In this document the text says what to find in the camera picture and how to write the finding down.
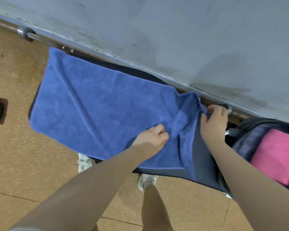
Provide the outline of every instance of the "floor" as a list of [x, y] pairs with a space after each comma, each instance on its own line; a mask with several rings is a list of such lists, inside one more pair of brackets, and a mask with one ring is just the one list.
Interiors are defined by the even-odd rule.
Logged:
[[[0, 29], [0, 98], [9, 102], [0, 125], [0, 230], [77, 174], [77, 154], [29, 126], [28, 110], [47, 58], [47, 45]], [[101, 231], [142, 229], [143, 194], [136, 182], [131, 174], [122, 185], [98, 223]], [[237, 203], [219, 191], [169, 177], [160, 177], [157, 188], [175, 230], [252, 230]]]

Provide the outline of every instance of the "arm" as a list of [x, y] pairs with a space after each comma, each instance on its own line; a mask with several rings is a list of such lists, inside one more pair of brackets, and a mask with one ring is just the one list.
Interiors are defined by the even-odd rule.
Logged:
[[289, 231], [289, 190], [258, 171], [225, 143], [227, 110], [211, 105], [201, 117], [201, 136], [255, 231]]
[[168, 138], [161, 124], [140, 133], [129, 149], [69, 180], [13, 228], [92, 230], [125, 179]]

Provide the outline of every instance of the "forearm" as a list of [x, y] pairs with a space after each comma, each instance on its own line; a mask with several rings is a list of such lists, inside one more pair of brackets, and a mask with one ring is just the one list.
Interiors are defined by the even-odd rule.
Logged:
[[225, 143], [208, 148], [253, 229], [289, 230], [289, 190], [258, 171]]
[[127, 149], [72, 178], [14, 227], [92, 230], [128, 175], [143, 161]]

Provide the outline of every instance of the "wall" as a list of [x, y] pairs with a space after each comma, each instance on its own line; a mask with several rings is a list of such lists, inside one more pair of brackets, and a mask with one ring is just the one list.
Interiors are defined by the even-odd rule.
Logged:
[[0, 16], [289, 122], [289, 0], [0, 0]]

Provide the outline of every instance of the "foot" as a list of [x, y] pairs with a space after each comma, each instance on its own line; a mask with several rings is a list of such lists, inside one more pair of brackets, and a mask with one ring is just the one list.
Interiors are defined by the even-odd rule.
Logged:
[[138, 183], [137, 183], [138, 188], [141, 191], [144, 191], [148, 185], [154, 185], [155, 186], [157, 179], [158, 179], [157, 175], [141, 174], [139, 179], [138, 179]]
[[94, 160], [86, 155], [78, 153], [78, 172], [81, 173], [88, 168], [91, 168], [93, 164], [95, 164]]

